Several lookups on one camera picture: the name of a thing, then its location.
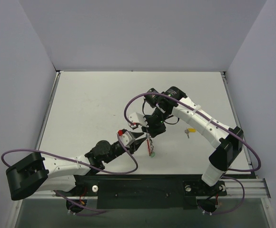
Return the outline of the keyring bunch with coloured tags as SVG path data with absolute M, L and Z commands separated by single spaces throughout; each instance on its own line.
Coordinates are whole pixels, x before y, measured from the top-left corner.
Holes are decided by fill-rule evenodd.
M 148 145 L 148 153 L 149 153 L 149 157 L 154 157 L 155 156 L 155 152 L 154 152 L 154 145 L 153 145 L 153 140 L 150 136 L 149 133 L 146 133 L 146 137 L 147 137 L 147 145 Z

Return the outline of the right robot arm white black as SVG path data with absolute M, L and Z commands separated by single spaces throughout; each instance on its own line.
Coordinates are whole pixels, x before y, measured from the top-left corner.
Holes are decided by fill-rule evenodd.
M 242 151 L 244 133 L 241 128 L 222 124 L 175 86 L 163 93 L 152 88 L 143 97 L 154 112 L 143 114 L 139 124 L 152 138 L 166 131 L 165 121 L 173 116 L 190 125 L 214 147 L 201 179 L 188 184 L 192 192 L 205 196 L 221 190 L 218 181 Z

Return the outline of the key with yellow tag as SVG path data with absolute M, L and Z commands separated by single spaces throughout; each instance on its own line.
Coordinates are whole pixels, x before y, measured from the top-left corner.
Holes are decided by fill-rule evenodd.
M 187 128 L 186 130 L 185 130 L 185 134 L 187 135 L 187 138 L 189 139 L 190 138 L 190 134 L 191 133 L 195 133 L 196 132 L 196 129 L 194 129 L 194 128 Z

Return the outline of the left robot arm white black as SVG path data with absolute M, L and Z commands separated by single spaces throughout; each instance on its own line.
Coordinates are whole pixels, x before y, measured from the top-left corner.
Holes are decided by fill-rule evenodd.
M 131 156 L 146 140 L 143 133 L 121 130 L 117 141 L 99 141 L 88 153 L 72 158 L 31 150 L 30 154 L 6 170 L 10 196 L 23 200 L 37 191 L 60 190 L 77 196 L 83 192 L 78 176 L 92 176 L 105 171 L 105 164 L 127 153 Z

